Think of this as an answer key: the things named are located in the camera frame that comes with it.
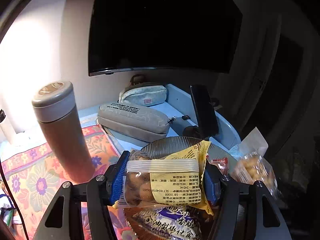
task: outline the curved tv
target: curved tv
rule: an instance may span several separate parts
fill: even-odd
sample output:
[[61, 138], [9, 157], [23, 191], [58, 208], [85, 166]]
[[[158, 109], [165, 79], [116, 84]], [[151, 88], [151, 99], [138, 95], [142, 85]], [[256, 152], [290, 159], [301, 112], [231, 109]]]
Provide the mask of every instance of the curved tv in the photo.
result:
[[162, 68], [228, 73], [241, 21], [233, 0], [95, 0], [89, 76]]

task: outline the red and white package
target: red and white package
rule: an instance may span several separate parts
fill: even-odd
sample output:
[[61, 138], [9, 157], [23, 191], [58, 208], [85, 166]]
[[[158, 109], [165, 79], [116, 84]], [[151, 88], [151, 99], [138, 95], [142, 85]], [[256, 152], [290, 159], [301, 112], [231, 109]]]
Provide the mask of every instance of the red and white package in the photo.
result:
[[216, 165], [219, 169], [219, 171], [222, 174], [227, 175], [228, 174], [228, 158], [224, 157], [223, 159], [215, 159], [215, 160], [209, 160], [210, 164]]

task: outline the black phone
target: black phone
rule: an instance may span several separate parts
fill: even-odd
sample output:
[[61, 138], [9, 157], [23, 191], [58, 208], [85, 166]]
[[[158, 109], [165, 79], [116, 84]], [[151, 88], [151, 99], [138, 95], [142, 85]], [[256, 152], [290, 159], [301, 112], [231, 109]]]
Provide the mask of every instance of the black phone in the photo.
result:
[[207, 87], [191, 85], [190, 89], [201, 138], [215, 136], [219, 133], [219, 127]]

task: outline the yellow snack package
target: yellow snack package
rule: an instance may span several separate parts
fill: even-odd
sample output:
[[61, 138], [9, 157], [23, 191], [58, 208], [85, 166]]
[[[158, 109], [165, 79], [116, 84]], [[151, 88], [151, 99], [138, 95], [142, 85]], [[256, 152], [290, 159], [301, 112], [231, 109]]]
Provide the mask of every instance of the yellow snack package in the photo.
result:
[[190, 205], [212, 215], [202, 187], [210, 144], [201, 141], [160, 160], [129, 160], [116, 206]]

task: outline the silver screw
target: silver screw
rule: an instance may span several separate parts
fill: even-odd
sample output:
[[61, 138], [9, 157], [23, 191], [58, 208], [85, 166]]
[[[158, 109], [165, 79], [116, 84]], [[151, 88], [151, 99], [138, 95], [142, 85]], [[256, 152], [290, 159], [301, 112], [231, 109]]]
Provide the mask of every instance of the silver screw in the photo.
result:
[[229, 181], [230, 180], [230, 176], [229, 175], [222, 175], [222, 180], [224, 181]]
[[257, 184], [258, 187], [263, 187], [263, 182], [260, 181], [260, 180], [257, 180], [257, 183], [256, 183], [256, 184]]
[[71, 183], [69, 181], [66, 181], [65, 183], [62, 184], [63, 188], [68, 188], [70, 187]]
[[100, 174], [96, 177], [96, 181], [103, 181], [104, 180], [104, 175]]

